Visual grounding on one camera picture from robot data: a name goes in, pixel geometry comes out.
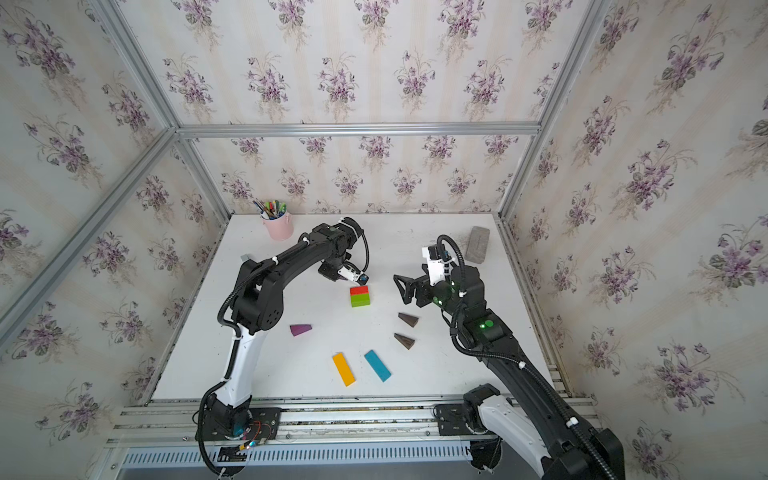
robotic arm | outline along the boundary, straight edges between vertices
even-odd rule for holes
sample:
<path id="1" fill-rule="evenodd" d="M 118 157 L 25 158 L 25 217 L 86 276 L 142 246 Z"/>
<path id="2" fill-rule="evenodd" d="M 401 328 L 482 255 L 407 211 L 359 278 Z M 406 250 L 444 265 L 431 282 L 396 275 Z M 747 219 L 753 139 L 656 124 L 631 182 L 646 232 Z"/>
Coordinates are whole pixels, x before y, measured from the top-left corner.
<path id="1" fill-rule="evenodd" d="M 359 238 L 366 248 L 366 265 L 362 270 L 349 261 L 348 251 Z M 322 223 L 310 233 L 302 233 L 296 245 L 279 255 L 261 262 L 245 261 L 234 290 L 219 310 L 218 322 L 234 331 L 230 360 L 221 381 L 205 392 L 200 401 L 196 435 L 203 460 L 217 475 L 231 476 L 238 470 L 225 472 L 210 462 L 203 443 L 203 424 L 227 439 L 243 438 L 250 424 L 250 374 L 256 368 L 267 331 L 283 315 L 283 289 L 317 262 L 318 272 L 329 280 L 347 279 L 365 285 L 369 251 L 360 225 L 349 217 L 332 226 Z M 226 320 L 224 314 L 230 307 L 231 320 Z"/>
<path id="2" fill-rule="evenodd" d="M 443 242 L 453 249 L 458 266 Z M 623 479 L 621 442 L 609 429 L 598 432 L 541 376 L 512 331 L 486 306 L 479 272 L 464 264 L 453 239 L 441 235 L 422 254 L 427 260 L 422 265 L 424 276 L 394 276 L 403 302 L 411 303 L 415 297 L 419 307 L 430 303 L 439 307 L 454 347 L 482 361 L 528 416 L 517 414 L 508 399 L 485 384 L 464 395 L 467 426 L 475 432 L 490 430 L 499 435 L 542 478 Z"/>

floral wallpaper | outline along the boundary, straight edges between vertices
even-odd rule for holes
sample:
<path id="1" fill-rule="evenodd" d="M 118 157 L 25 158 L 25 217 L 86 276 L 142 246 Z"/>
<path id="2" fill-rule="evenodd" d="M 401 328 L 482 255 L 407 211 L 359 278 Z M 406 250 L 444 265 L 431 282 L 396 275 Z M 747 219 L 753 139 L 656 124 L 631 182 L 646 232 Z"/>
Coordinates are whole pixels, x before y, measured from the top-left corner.
<path id="1" fill-rule="evenodd" d="M 118 2 L 187 124 L 536 120 L 588 3 Z"/>
<path id="2" fill-rule="evenodd" d="M 768 475 L 766 5 L 615 2 L 509 219 L 628 478 Z"/>
<path id="3" fill-rule="evenodd" d="M 252 137 L 192 145 L 237 214 L 258 213 L 254 199 L 280 200 L 296 214 L 384 214 L 496 211 L 528 142 L 518 135 Z"/>
<path id="4" fill-rule="evenodd" d="M 32 450 L 47 460 L 9 463 L 9 478 L 62 472 L 87 478 L 114 413 L 148 400 L 159 359 L 220 232 L 211 205 L 176 157 L 170 151 L 161 158 L 0 351 L 5 455 L 27 458 Z M 15 212 L 2 216 L 0 231 L 10 234 L 0 252 L 14 272 L 36 244 Z"/>
<path id="5" fill-rule="evenodd" d="M 161 132 L 85 0 L 0 5 L 0 315 Z"/>

white table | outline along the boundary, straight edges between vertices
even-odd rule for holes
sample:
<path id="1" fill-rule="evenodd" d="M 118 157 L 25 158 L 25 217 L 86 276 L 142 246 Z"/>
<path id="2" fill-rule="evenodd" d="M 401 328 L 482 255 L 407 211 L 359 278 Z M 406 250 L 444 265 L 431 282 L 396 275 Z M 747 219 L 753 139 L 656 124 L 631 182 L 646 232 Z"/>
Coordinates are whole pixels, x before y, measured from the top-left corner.
<path id="1" fill-rule="evenodd" d="M 488 307 L 512 329 L 530 360 L 551 381 L 492 215 L 351 217 L 365 229 L 370 245 L 371 305 L 352 308 L 349 288 L 356 284 L 331 282 L 317 273 L 317 266 L 296 277 L 284 290 L 290 300 L 285 302 L 283 318 L 270 330 L 253 372 L 255 399 L 461 395 L 483 383 L 506 392 L 490 370 L 454 349 L 436 306 L 403 305 L 392 281 L 395 273 L 421 276 L 421 247 L 434 243 L 439 234 L 447 233 L 462 245 L 475 225 L 491 231 L 485 262 L 475 265 L 485 283 Z M 295 244 L 302 232 L 339 219 L 340 215 L 296 215 L 292 238 L 276 242 L 267 235 L 260 217 L 233 216 L 152 399 L 199 399 L 221 379 L 232 330 L 220 326 L 216 315 L 234 287 L 242 255 L 249 253 L 257 260 L 272 257 Z M 358 242 L 352 258 L 357 266 L 365 263 L 364 252 L 362 241 Z M 420 317 L 419 323 L 411 328 L 398 318 L 398 312 Z M 313 329 L 293 337 L 289 325 L 297 323 L 309 323 Z M 394 333 L 415 339 L 415 345 L 407 350 Z M 392 373 L 386 382 L 363 358 L 371 349 Z M 356 378 L 349 387 L 331 360 L 339 352 Z"/>

pink cup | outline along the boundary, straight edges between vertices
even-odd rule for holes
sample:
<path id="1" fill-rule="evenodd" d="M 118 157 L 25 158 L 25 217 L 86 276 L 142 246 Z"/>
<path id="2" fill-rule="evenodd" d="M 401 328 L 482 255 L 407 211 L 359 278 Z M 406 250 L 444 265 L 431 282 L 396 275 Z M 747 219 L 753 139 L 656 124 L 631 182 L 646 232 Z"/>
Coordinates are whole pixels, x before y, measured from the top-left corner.
<path id="1" fill-rule="evenodd" d="M 282 217 L 275 220 L 261 219 L 266 226 L 266 231 L 270 233 L 272 240 L 285 240 L 293 235 L 293 221 L 289 213 L 284 213 Z"/>

brown triangular block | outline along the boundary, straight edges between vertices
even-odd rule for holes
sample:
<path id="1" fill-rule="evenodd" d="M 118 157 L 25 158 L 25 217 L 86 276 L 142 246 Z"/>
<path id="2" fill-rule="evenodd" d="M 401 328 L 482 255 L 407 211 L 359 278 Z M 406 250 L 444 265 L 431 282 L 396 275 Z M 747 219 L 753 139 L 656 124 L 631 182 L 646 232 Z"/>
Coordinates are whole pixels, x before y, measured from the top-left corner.
<path id="1" fill-rule="evenodd" d="M 411 327 L 416 326 L 416 323 L 419 321 L 417 316 L 409 315 L 408 313 L 398 313 L 397 316 L 399 316 L 403 322 L 408 323 Z"/>
<path id="2" fill-rule="evenodd" d="M 416 342 L 414 339 L 410 339 L 405 335 L 400 335 L 399 333 L 395 334 L 395 338 L 397 338 L 397 341 L 402 343 L 402 346 L 408 350 L 410 350 L 413 344 Z"/>

